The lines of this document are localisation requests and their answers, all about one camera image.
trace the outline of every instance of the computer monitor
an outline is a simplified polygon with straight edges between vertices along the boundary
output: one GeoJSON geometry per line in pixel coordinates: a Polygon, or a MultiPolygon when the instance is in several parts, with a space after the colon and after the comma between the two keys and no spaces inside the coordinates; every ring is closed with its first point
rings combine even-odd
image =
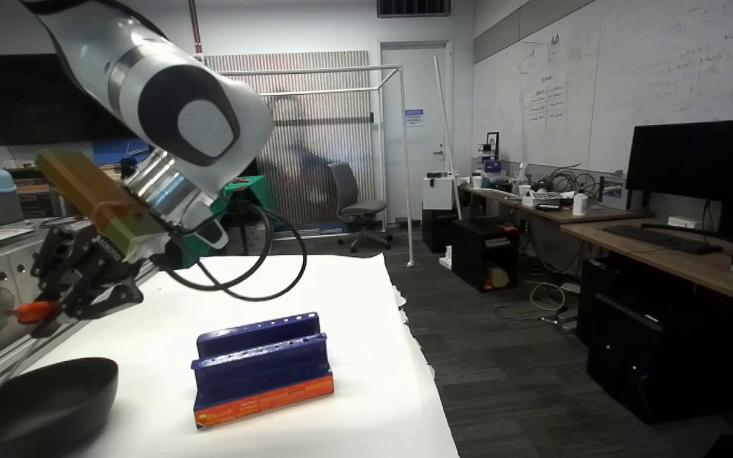
{"type": "Polygon", "coordinates": [[[0,56],[0,145],[132,137],[138,136],[70,82],[58,56],[0,56]]]}
{"type": "Polygon", "coordinates": [[[720,201],[720,234],[731,237],[733,119],[636,128],[626,188],[720,201]]]}

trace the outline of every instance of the black bowl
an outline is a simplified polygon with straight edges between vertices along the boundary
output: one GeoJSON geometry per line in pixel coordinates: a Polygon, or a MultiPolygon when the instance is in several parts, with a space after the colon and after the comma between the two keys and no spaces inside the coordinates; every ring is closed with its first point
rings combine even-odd
{"type": "Polygon", "coordinates": [[[10,379],[0,389],[0,456],[67,456],[108,423],[117,391],[112,360],[73,360],[10,379]]]}

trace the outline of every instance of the orange base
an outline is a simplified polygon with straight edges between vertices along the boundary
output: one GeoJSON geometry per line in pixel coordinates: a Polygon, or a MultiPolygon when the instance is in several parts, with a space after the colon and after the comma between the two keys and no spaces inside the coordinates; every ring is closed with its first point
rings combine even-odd
{"type": "Polygon", "coordinates": [[[319,376],[300,385],[287,385],[272,391],[262,391],[255,398],[241,398],[235,402],[213,404],[207,410],[194,413],[196,428],[213,428],[221,423],[235,423],[239,418],[249,418],[257,413],[278,410],[286,404],[299,404],[314,398],[334,394],[334,376],[319,376]]]}

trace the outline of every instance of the whiteboard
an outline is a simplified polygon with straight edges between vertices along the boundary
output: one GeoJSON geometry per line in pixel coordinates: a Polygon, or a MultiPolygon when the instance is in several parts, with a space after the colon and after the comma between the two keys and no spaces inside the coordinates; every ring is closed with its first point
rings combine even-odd
{"type": "Polygon", "coordinates": [[[597,0],[477,64],[477,137],[626,171],[636,126],[733,119],[733,0],[597,0]]]}

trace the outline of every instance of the robotic arm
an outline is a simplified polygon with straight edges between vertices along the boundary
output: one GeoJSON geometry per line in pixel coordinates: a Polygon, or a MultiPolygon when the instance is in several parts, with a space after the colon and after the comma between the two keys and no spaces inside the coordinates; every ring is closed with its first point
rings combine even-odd
{"type": "Polygon", "coordinates": [[[142,301],[140,265],[163,255],[170,227],[194,229],[211,217],[210,201],[267,142],[269,110],[253,86],[207,70],[117,0],[20,2],[53,39],[71,82],[157,147],[124,185],[82,156],[38,159],[93,227],[49,234],[33,269],[44,292],[19,318],[96,318],[142,301]]]}

